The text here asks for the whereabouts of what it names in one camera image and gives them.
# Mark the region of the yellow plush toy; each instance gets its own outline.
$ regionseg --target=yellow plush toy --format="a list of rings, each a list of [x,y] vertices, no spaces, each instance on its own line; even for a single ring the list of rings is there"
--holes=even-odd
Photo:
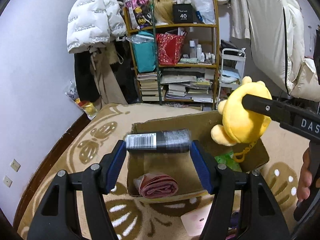
[[[264,82],[252,82],[250,77],[244,77],[242,86],[218,105],[223,125],[217,124],[211,130],[211,137],[216,143],[226,146],[253,143],[267,129],[271,122],[270,117],[243,108],[242,98],[246,94],[272,99]]]

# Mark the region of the folded pink cloth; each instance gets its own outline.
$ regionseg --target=folded pink cloth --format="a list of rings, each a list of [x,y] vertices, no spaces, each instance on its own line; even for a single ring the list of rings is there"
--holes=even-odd
[[[162,173],[147,173],[134,180],[139,194],[145,198],[171,197],[178,191],[175,179]]]

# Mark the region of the white rolling cart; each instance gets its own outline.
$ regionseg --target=white rolling cart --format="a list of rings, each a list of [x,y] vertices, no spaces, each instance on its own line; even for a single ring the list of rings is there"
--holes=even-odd
[[[233,51],[233,52],[238,52],[241,54],[244,54],[244,56],[233,56],[233,55],[228,55],[225,54],[226,51]],[[236,69],[239,71],[239,75],[240,75],[240,84],[228,84],[228,83],[223,83],[222,82],[222,71],[223,71],[223,61],[225,59],[229,59],[229,60],[234,60],[236,61]],[[244,75],[244,64],[245,64],[245,60],[246,60],[246,54],[244,52],[244,50],[241,49],[223,49],[222,50],[222,54],[221,54],[221,69],[220,69],[220,78],[219,78],[219,93],[218,93],[218,97],[216,98],[216,108],[218,108],[218,104],[220,101],[220,93],[221,93],[221,88],[231,88],[231,90],[236,90],[239,86],[242,85],[242,78]]]

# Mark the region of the red gift bag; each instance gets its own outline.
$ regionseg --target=red gift bag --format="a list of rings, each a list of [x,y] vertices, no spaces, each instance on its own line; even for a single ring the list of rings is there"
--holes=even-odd
[[[179,62],[184,37],[185,36],[178,36],[175,34],[157,34],[156,39],[160,65],[171,66],[176,65]]]

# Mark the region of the human hand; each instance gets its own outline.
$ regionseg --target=human hand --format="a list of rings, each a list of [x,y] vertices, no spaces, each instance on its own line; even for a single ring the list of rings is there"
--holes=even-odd
[[[301,202],[310,196],[310,189],[312,183],[312,174],[308,170],[310,165],[309,148],[303,154],[303,165],[300,171],[300,178],[298,183],[297,197],[298,201]]]

